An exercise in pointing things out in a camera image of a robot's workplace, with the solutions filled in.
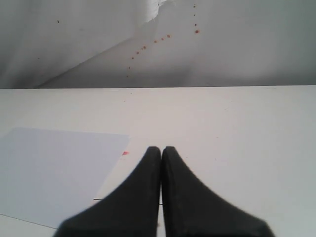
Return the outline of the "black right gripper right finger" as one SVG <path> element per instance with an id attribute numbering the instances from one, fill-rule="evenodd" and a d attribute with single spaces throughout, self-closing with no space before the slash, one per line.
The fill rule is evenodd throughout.
<path id="1" fill-rule="evenodd" d="M 174 147 L 163 150 L 162 204 L 168 237 L 273 237 L 269 225 L 210 190 Z"/>

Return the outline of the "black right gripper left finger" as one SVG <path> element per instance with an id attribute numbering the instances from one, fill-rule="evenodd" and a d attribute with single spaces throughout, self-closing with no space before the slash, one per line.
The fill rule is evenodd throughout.
<path id="1" fill-rule="evenodd" d="M 155 237 L 161 153 L 148 147 L 131 174 L 107 197 L 65 220 L 60 237 Z"/>

